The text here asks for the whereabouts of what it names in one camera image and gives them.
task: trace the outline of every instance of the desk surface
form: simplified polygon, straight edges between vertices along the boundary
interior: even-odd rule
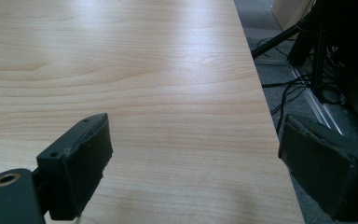
[[[303,222],[232,1],[0,1],[0,173],[103,112],[80,223]]]

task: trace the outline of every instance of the floor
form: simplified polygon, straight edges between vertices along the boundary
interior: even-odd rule
[[[271,13],[272,3],[273,0],[235,0],[243,31],[251,49],[255,49],[267,38],[282,32],[279,23]],[[262,84],[284,82],[295,78],[294,69],[287,63],[285,56],[292,45],[293,40],[284,41],[276,49],[257,57],[255,65]],[[304,63],[303,66],[298,68],[298,71],[299,73],[309,73],[311,63]],[[282,91],[283,88],[264,89],[268,106],[271,110],[280,104]],[[315,113],[314,105],[310,103],[310,91],[298,90],[294,95],[298,95],[298,97],[290,104],[285,105],[285,113],[295,113],[311,119],[321,120],[321,115]],[[328,117],[327,125],[330,124],[333,130],[350,137],[358,143],[358,116],[353,110],[341,105],[319,104],[318,106],[328,115],[326,116]],[[280,114],[276,113],[271,116],[274,124],[277,125]],[[339,223],[331,220],[319,205],[297,184],[295,179],[293,179],[293,184],[305,223]]]

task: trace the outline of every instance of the screw hole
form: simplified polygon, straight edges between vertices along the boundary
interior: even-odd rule
[[[58,153],[57,152],[51,152],[50,153],[50,157],[57,157],[58,156]]]
[[[8,175],[3,175],[0,177],[0,187],[3,186],[7,186],[9,184],[12,184],[14,182],[16,182],[17,179],[20,178],[19,174],[8,174]]]

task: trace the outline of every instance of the wood grain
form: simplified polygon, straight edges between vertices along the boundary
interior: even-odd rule
[[[103,112],[76,222],[303,222],[232,1],[0,1],[0,173]]]

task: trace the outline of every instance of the black plastic part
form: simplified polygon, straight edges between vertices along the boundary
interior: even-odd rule
[[[79,121],[36,157],[35,173],[51,188],[52,219],[80,217],[112,153],[109,120],[100,114]]]
[[[358,221],[358,145],[301,116],[284,120],[279,158],[332,219]]]
[[[0,224],[7,223],[45,223],[29,170],[0,174]]]

